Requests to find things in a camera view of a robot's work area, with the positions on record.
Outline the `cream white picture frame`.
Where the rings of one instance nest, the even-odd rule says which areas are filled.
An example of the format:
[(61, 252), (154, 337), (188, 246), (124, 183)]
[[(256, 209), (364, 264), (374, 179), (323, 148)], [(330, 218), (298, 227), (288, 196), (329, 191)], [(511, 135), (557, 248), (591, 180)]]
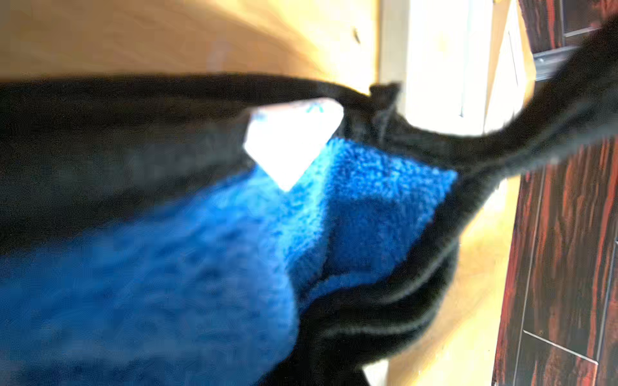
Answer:
[(436, 133), (500, 130), (534, 88), (516, 1), (383, 1), (379, 82), (398, 82), (398, 111)]

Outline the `blue microfiber cloth black trim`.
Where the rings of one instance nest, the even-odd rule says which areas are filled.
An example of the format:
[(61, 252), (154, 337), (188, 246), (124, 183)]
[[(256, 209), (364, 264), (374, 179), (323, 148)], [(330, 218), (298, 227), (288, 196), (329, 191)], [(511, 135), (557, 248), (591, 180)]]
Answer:
[(267, 74), (1, 84), (4, 385), (364, 385), (504, 178), (617, 134), (608, 20), (505, 128)]

